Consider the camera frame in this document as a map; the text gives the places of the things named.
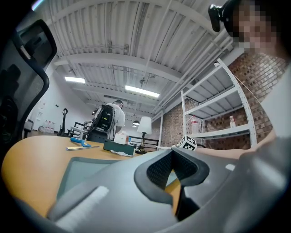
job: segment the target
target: table lamp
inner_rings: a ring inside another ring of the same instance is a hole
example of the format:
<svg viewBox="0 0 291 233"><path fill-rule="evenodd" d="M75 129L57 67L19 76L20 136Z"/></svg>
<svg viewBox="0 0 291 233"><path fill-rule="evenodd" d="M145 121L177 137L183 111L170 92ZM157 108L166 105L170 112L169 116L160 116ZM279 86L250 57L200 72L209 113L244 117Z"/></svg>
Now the table lamp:
<svg viewBox="0 0 291 233"><path fill-rule="evenodd" d="M151 118L148 116L143 116L140 120L137 131L142 133L142 140L140 146L135 150L135 152L137 154L146 154L147 151L145 151L145 134L151 134Z"/></svg>

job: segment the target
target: green box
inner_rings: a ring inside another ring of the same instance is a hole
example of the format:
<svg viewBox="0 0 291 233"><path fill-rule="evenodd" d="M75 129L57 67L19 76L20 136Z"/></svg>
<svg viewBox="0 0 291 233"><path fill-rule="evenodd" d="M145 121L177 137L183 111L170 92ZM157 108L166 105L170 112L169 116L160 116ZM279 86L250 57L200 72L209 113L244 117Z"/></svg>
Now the green box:
<svg viewBox="0 0 291 233"><path fill-rule="evenodd" d="M124 152L125 154L128 155L133 155L133 151L134 151L134 146L130 146L130 145L123 145L123 144L119 144L119 143L115 143L112 140L106 139L104 146L103 146L104 150L107 151L116 151L116 152Z"/></svg>

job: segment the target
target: qr code cube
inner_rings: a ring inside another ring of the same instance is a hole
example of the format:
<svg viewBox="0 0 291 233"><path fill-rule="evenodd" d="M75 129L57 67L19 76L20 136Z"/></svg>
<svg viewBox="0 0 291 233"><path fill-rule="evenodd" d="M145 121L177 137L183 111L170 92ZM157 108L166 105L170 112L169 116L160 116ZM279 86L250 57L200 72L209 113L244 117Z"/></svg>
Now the qr code cube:
<svg viewBox="0 0 291 233"><path fill-rule="evenodd" d="M179 147L194 151L197 148L197 143L195 139L190 138L189 136L184 136L180 141Z"/></svg>

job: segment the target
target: shelving unit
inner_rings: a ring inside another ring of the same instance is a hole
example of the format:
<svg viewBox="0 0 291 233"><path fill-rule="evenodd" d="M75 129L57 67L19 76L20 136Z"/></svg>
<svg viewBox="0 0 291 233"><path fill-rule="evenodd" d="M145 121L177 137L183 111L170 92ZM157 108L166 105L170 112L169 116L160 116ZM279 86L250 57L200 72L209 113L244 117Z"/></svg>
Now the shelving unit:
<svg viewBox="0 0 291 233"><path fill-rule="evenodd" d="M219 63L218 67L198 81L185 93L181 91L183 134L186 135L186 115L195 115L201 120L209 120L244 108L248 124L214 132L192 134L189 136L192 138L213 139L250 134L251 146L256 145L255 124L246 96L228 67L221 59L217 61ZM185 97L198 102L199 106L186 111Z"/></svg>

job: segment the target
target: white lampshade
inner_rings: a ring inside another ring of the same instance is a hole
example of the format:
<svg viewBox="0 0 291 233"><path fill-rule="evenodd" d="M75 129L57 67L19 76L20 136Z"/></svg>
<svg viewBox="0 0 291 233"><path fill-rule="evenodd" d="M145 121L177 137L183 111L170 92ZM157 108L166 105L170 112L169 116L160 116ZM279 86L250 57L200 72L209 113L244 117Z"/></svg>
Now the white lampshade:
<svg viewBox="0 0 291 233"><path fill-rule="evenodd" d="M151 134L151 118L148 116L143 116L140 120L140 125L137 131L139 133Z"/></svg>

